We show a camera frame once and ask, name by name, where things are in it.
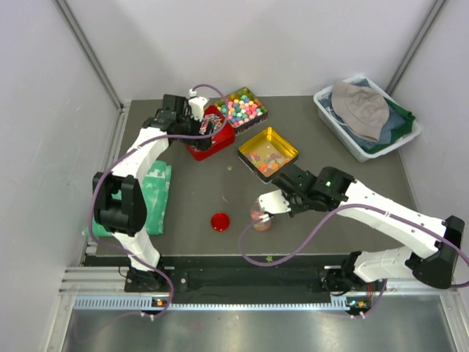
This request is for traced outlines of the green garment in basket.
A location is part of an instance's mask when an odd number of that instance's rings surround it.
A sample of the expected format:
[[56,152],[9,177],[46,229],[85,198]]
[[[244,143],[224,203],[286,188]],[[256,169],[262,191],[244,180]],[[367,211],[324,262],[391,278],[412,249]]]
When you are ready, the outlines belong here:
[[402,137],[412,132],[413,123],[416,117],[411,111],[408,111],[392,100],[385,99],[389,107],[389,118],[384,124],[378,142],[366,142],[361,149],[366,153],[375,154],[392,144]]

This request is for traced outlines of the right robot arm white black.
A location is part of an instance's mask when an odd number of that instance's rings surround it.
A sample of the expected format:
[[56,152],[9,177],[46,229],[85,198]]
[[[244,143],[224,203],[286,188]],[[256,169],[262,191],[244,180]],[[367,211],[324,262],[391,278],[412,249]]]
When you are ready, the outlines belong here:
[[452,276],[465,223],[456,216],[425,216],[381,196],[352,175],[327,166],[318,175],[295,164],[273,179],[275,191],[259,196],[270,214],[295,216],[326,212],[356,220],[393,238],[401,247],[381,252],[350,253],[340,268],[325,277],[333,290],[359,290],[381,279],[412,279],[437,289],[453,287]]

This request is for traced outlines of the red tin with lollipops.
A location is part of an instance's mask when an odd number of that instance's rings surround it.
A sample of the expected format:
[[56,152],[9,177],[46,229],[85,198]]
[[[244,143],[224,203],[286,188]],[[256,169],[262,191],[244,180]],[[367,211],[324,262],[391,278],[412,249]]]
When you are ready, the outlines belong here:
[[[207,107],[204,111],[204,118],[214,124],[215,128],[219,128],[225,120],[225,116],[214,105]],[[186,145],[186,149],[196,161],[202,161],[211,155],[228,147],[235,141],[235,130],[229,124],[225,124],[224,128],[212,138],[212,147],[207,150],[198,150],[193,146]]]

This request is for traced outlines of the white plastic basket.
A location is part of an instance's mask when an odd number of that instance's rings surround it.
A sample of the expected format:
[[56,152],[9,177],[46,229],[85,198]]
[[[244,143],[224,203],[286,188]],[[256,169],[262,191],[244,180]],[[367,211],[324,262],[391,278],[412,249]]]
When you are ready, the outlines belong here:
[[413,113],[397,104],[388,93],[370,78],[354,76],[344,81],[360,87],[370,87],[379,92],[391,109],[391,120],[385,124],[380,140],[378,142],[371,142],[361,139],[352,133],[345,122],[335,113],[331,100],[332,86],[326,87],[314,95],[313,99],[317,105],[319,118],[358,161],[365,162],[373,158],[379,158],[397,150],[421,134],[422,127]]

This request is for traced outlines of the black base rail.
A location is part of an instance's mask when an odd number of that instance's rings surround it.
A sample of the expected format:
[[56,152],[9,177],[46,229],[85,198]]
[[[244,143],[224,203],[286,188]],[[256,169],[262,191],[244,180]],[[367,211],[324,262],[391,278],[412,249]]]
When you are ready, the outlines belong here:
[[163,286],[152,292],[124,290],[156,295],[173,287],[175,304],[302,304],[326,303],[330,293],[368,296],[383,286],[346,278],[343,254],[299,254],[280,265],[268,263],[267,256],[277,259],[273,254],[254,258],[265,267],[240,255],[165,256],[159,269],[170,282],[163,278]]

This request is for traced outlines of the green white cloth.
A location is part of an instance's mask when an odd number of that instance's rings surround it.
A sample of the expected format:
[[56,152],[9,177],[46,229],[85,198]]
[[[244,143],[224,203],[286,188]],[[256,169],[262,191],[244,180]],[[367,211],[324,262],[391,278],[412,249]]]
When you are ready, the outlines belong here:
[[163,233],[171,173],[169,164],[165,161],[155,161],[143,180],[141,190],[147,206],[145,229],[149,236]]

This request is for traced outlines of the red jar lid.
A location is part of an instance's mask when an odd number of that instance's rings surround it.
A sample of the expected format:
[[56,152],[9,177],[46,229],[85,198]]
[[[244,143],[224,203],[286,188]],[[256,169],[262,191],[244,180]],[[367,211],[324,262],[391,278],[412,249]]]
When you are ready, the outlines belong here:
[[230,218],[226,213],[216,213],[210,219],[211,227],[217,232],[224,232],[229,228]]

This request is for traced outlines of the tin with colourful cube candies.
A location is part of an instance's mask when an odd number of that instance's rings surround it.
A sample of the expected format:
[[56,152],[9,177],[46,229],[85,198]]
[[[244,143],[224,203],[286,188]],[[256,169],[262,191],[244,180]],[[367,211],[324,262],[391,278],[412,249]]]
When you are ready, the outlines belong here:
[[247,87],[230,93],[225,100],[219,99],[215,107],[222,115],[228,114],[228,124],[236,136],[264,122],[268,116],[265,105]]

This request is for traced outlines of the blue-grey garment in basket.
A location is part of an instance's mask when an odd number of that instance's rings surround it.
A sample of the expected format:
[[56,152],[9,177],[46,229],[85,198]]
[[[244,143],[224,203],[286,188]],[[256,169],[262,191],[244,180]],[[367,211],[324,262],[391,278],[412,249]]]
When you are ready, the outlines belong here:
[[377,142],[371,142],[369,140],[363,139],[359,136],[356,136],[354,133],[348,131],[348,134],[350,137],[355,140],[355,142],[362,148],[366,149],[371,149],[373,146],[376,144],[390,144],[391,143],[391,137],[392,137],[392,131],[401,128],[405,124],[405,119],[399,115],[398,112],[396,112],[395,109],[389,108],[390,114],[388,121],[386,124],[384,124],[381,133],[380,133],[380,138],[378,139]]

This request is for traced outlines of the golden tin with star candies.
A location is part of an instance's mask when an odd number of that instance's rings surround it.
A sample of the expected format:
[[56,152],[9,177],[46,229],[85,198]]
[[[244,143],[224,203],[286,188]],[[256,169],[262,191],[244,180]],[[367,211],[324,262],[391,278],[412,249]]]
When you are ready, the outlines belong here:
[[286,165],[294,163],[300,152],[273,127],[267,127],[243,143],[237,154],[263,183],[269,183]]

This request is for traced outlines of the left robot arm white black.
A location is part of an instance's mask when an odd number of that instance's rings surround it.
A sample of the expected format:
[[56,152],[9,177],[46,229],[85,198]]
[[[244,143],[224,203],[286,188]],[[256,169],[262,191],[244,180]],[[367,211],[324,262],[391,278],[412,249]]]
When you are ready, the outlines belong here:
[[213,124],[204,118],[208,99],[190,92],[189,98],[164,95],[154,116],[143,123],[125,157],[108,172],[93,177],[93,221],[119,241],[130,265],[125,289],[128,292],[160,290],[166,273],[160,268],[160,253],[145,228],[147,206],[143,181],[160,154],[179,140],[206,150],[211,147]]

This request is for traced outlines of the beige bucket hat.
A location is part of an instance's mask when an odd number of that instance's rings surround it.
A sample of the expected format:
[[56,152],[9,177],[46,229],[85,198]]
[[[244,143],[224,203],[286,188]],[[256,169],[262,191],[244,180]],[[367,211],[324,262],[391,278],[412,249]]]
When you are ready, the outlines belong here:
[[337,81],[333,85],[331,105],[356,136],[370,142],[379,141],[390,115],[382,95],[370,87]]

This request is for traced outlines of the clear plastic jar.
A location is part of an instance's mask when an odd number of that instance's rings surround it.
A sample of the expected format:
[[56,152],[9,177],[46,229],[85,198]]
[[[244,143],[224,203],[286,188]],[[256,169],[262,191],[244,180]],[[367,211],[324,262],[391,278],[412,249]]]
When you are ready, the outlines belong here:
[[255,222],[254,229],[256,231],[262,232],[270,229],[272,217],[263,211],[258,200],[252,205],[250,216],[252,221]]

